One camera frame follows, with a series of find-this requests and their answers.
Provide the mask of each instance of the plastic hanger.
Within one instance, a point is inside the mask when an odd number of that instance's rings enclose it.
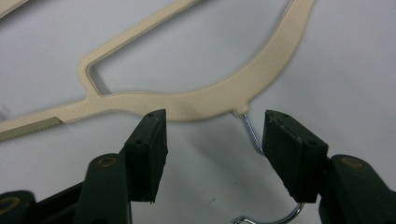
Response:
[[[14,10],[17,7],[20,7],[25,2],[27,2],[27,0],[3,0],[3,1],[0,1],[0,18],[6,16],[12,10]]]
[[[85,99],[1,122],[0,141],[114,110],[144,115],[165,108],[168,120],[178,121],[209,119],[232,111],[246,114],[248,102],[280,74],[296,50],[315,0],[291,0],[271,38],[253,60],[235,74],[201,90],[103,95],[90,78],[91,65],[198,1],[176,0],[85,55],[78,65],[78,78],[87,92]]]

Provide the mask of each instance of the white background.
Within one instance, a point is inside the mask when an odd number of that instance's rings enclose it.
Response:
[[[5,16],[0,120],[83,99],[78,60],[170,2],[30,1]],[[92,79],[102,93],[202,88],[253,58],[287,4],[204,1],[99,62]],[[318,0],[290,63],[250,104],[259,135],[266,109],[288,113],[330,145],[329,156],[364,159],[396,189],[395,21],[394,0]],[[40,201],[77,184],[140,119],[113,112],[0,143],[0,192],[29,189]],[[134,223],[271,221],[295,206],[232,114],[169,122],[168,147],[157,202],[132,203]],[[318,202],[292,223],[319,223]]]

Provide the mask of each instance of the black clamp jaw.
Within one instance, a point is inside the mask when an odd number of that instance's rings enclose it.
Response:
[[[0,223],[132,223],[130,201],[154,202],[157,195],[168,152],[165,116],[147,114],[121,152],[94,159],[74,187],[40,203],[29,191],[0,195]],[[328,158],[328,145],[291,116],[266,111],[262,152],[297,203],[321,196],[323,224],[396,224],[396,193],[370,164]]]
[[[328,145],[291,116],[265,113],[263,153],[297,203],[319,206],[323,224],[396,223],[396,193],[366,161],[327,157]]]
[[[0,223],[132,223],[130,201],[155,202],[167,153],[165,110],[151,112],[119,154],[91,161],[84,182],[40,203],[29,191],[0,195]]]

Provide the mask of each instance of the beige hanger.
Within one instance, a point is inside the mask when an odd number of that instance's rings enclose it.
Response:
[[[12,10],[20,7],[27,0],[1,0],[0,1],[0,18],[6,16]]]
[[[78,77],[87,92],[86,98],[1,122],[0,141],[114,110],[145,115],[165,108],[168,120],[179,121],[209,119],[231,111],[246,114],[248,102],[280,74],[296,50],[315,0],[291,0],[275,32],[253,60],[235,74],[201,90],[103,95],[89,76],[91,65],[198,1],[176,0],[85,55],[78,65]]]

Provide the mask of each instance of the metal hook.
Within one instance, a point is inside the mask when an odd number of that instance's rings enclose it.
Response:
[[[297,207],[290,214],[275,222],[259,222],[249,217],[238,217],[233,221],[233,224],[240,224],[242,222],[247,222],[250,224],[286,224],[294,220],[294,218],[297,217],[300,214],[300,212],[303,210],[303,207],[304,207],[303,203],[297,204]]]
[[[253,141],[253,144],[255,145],[257,152],[260,155],[265,156],[264,151],[262,150],[262,145],[260,144],[259,139],[257,138],[257,135],[254,132],[253,126],[250,123],[248,115],[243,114],[242,118],[247,126],[247,130],[250,133],[251,139]],[[290,214],[288,214],[286,217],[283,217],[280,220],[274,221],[274,222],[259,222],[259,221],[255,221],[252,218],[241,216],[241,217],[234,219],[233,224],[240,224],[242,222],[246,222],[246,223],[250,223],[250,224],[286,224],[286,223],[289,223],[292,220],[294,220],[301,213],[301,211],[303,210],[303,207],[304,207],[304,203],[298,203],[296,208]]]

